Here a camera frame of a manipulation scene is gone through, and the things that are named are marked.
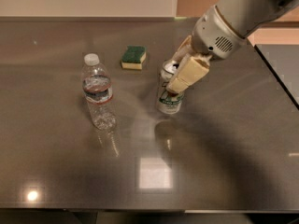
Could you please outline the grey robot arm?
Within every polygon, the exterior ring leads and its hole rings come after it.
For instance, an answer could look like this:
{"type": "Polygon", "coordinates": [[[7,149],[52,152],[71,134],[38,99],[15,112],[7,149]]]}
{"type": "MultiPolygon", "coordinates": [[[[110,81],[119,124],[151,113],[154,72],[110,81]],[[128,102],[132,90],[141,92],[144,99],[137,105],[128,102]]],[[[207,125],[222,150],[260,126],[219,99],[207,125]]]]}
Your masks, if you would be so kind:
{"type": "Polygon", "coordinates": [[[187,90],[209,71],[211,60],[224,60],[240,49],[262,24],[299,5],[299,0],[220,0],[197,21],[172,59],[179,63],[166,89],[187,90]]]}

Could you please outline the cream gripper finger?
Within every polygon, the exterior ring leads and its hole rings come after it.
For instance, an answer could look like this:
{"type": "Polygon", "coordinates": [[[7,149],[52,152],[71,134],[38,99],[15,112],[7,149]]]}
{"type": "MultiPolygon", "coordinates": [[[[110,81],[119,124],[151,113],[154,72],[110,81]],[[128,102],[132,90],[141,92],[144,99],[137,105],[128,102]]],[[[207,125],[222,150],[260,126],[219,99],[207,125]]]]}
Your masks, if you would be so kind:
{"type": "Polygon", "coordinates": [[[178,49],[174,53],[174,55],[172,56],[172,60],[176,61],[176,62],[180,62],[186,54],[192,53],[192,52],[193,52],[192,37],[190,35],[188,35],[184,39],[184,41],[180,44],[180,46],[178,47],[178,49]]]}
{"type": "Polygon", "coordinates": [[[199,81],[209,72],[209,56],[187,54],[179,64],[166,89],[171,93],[181,93],[199,81]]]}

